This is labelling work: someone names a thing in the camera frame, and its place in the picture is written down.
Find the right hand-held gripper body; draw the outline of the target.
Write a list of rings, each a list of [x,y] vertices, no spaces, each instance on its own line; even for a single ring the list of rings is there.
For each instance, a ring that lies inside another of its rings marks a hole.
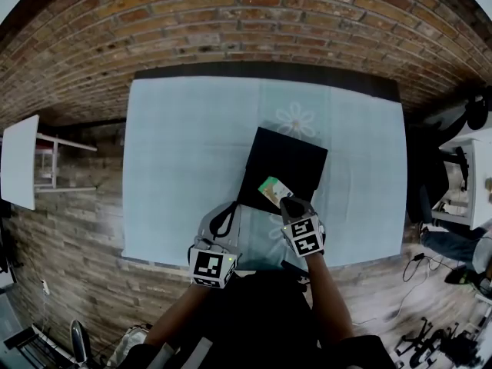
[[[297,217],[282,218],[284,238],[299,258],[318,252],[323,254],[326,234],[317,212],[309,201],[300,198],[296,201]]]

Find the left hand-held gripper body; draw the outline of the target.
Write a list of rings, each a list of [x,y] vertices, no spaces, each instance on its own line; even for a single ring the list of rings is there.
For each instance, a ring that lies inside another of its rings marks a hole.
[[[241,251],[238,248],[241,206],[238,205],[238,236],[213,239],[209,224],[211,219],[219,213],[219,206],[201,219],[194,244],[188,249],[191,282],[210,288],[224,288],[241,257]]]

